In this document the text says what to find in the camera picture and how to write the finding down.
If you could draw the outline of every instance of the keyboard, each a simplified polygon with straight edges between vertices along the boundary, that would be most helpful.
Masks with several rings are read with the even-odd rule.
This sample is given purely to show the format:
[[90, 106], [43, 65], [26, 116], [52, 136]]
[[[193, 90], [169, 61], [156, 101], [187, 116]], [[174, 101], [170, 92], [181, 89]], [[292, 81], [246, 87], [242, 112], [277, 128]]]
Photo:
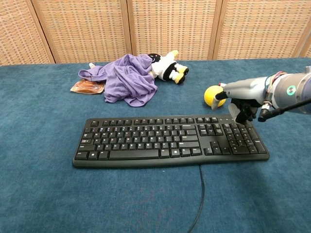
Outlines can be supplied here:
[[269, 159], [252, 122], [230, 115], [86, 120], [74, 167], [143, 168]]

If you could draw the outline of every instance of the snack bag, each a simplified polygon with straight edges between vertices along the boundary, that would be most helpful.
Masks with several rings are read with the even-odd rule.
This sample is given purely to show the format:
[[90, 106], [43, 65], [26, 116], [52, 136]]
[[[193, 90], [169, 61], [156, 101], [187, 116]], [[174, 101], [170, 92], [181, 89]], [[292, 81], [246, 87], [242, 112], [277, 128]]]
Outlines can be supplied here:
[[104, 83], [91, 82], [86, 79], [78, 81], [70, 91], [81, 94], [98, 94], [102, 93], [105, 88]]

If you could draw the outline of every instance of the blue table surface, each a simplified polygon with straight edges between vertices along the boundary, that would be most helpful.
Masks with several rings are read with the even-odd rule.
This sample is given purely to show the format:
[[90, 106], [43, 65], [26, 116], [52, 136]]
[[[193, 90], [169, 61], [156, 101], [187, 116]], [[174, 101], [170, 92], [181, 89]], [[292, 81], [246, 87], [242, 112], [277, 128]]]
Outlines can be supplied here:
[[[0, 67], [0, 232], [187, 232], [201, 202], [199, 166], [74, 168], [86, 119], [228, 114], [229, 101], [214, 112], [204, 103], [209, 86], [304, 72], [311, 59], [179, 63], [190, 69], [185, 82], [156, 80], [156, 94], [139, 108], [70, 92], [84, 63]], [[202, 165], [194, 233], [311, 232], [311, 117], [284, 113], [254, 124], [270, 159]]]

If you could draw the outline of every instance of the penguin plush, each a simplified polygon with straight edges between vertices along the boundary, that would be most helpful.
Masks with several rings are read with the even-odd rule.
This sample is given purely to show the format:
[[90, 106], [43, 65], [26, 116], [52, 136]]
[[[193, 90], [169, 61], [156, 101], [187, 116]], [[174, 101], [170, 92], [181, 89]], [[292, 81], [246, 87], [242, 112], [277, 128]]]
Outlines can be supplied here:
[[177, 50], [170, 51], [166, 56], [156, 53], [150, 53], [148, 55], [152, 58], [152, 71], [150, 71], [150, 74], [154, 78], [158, 77], [164, 81], [173, 80], [176, 84], [184, 82], [189, 68], [175, 61], [175, 57], [178, 55]]

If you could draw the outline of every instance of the robot finger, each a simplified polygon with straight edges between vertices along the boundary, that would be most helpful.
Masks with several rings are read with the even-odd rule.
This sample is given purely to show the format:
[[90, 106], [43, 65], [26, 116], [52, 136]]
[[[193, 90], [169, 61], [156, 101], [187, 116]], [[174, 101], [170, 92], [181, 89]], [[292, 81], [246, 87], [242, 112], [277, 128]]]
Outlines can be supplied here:
[[212, 110], [216, 110], [218, 108], [219, 102], [221, 100], [224, 100], [224, 99], [227, 99], [227, 98], [228, 98], [227, 94], [225, 92], [223, 92], [223, 91], [218, 93], [218, 94], [216, 94], [214, 96], [214, 98], [213, 98], [213, 102], [212, 102], [212, 106], [211, 106]]
[[245, 111], [241, 111], [236, 104], [230, 103], [228, 106], [229, 112], [234, 119], [234, 121], [238, 124], [244, 125], [248, 120], [253, 120], [253, 115], [247, 115]]

